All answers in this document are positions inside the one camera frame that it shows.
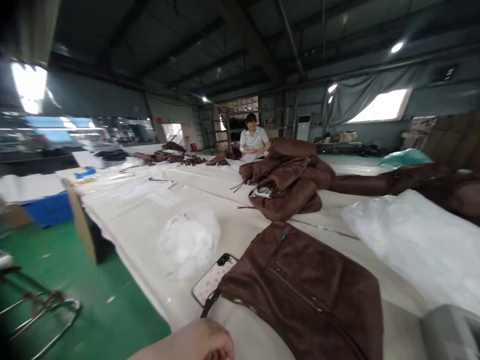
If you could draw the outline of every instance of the teal plastic bag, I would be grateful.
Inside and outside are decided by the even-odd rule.
[[[433,163],[433,161],[418,149],[396,151],[385,156],[378,166],[381,168],[398,168],[404,165]]]

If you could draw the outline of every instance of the zipper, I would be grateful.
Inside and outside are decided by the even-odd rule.
[[[300,291],[295,289],[292,284],[285,279],[281,274],[279,274],[280,268],[268,268],[270,272],[282,283],[284,283],[292,292],[294,292],[299,298],[301,298],[304,302],[306,302],[311,308],[313,308],[317,313],[321,314],[327,321],[334,325],[334,327],[338,330],[338,332],[345,338],[347,343],[351,345],[353,348],[356,356],[360,360],[368,360],[368,357],[365,356],[363,350],[357,344],[355,339],[350,335],[349,331],[345,328],[345,326],[341,323],[341,321],[337,320],[332,314],[328,313],[321,307],[319,307],[314,301],[303,295]]]

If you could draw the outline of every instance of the factory floor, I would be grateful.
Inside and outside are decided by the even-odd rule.
[[[381,158],[344,154],[319,157],[336,165],[377,166]],[[95,265],[77,236],[73,222],[48,229],[29,225],[0,240],[0,249],[12,253],[18,265],[50,289],[79,299],[83,309],[65,335],[43,359],[125,360],[142,347],[170,334],[168,324],[155,311],[115,250]],[[0,309],[18,301],[21,294],[0,283]],[[13,329],[30,318],[20,307],[2,315],[1,330]],[[15,359],[31,359],[56,335],[70,314],[62,312],[15,339]]]

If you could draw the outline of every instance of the blue crate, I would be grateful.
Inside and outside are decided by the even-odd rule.
[[[41,228],[49,228],[74,218],[66,191],[43,199],[25,201],[20,205]]]

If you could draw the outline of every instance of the smartphone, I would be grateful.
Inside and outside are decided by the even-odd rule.
[[[224,253],[191,289],[191,294],[202,308],[210,294],[217,288],[220,280],[237,262],[238,259],[233,255]]]

